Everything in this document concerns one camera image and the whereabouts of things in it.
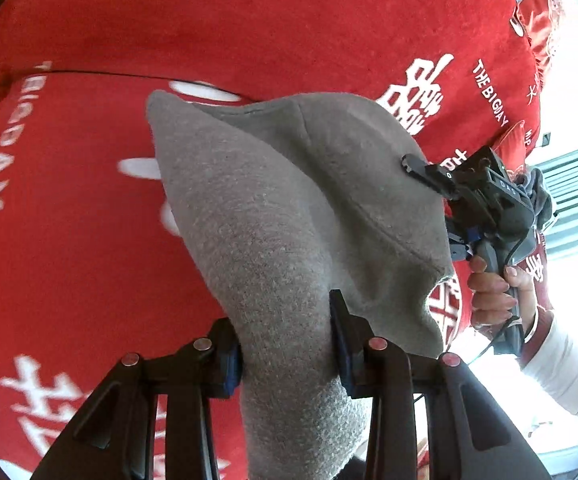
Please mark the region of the person's right hand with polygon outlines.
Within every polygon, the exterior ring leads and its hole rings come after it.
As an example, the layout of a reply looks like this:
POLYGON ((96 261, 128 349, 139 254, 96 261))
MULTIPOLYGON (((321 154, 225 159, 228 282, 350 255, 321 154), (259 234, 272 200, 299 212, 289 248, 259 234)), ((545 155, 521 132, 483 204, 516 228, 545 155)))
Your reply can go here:
POLYGON ((504 275, 487 271, 484 259, 474 256, 470 262, 468 287, 473 292, 471 325, 482 335, 492 338, 519 308, 524 334, 534 324, 537 296, 533 279, 518 266, 506 266, 504 275))

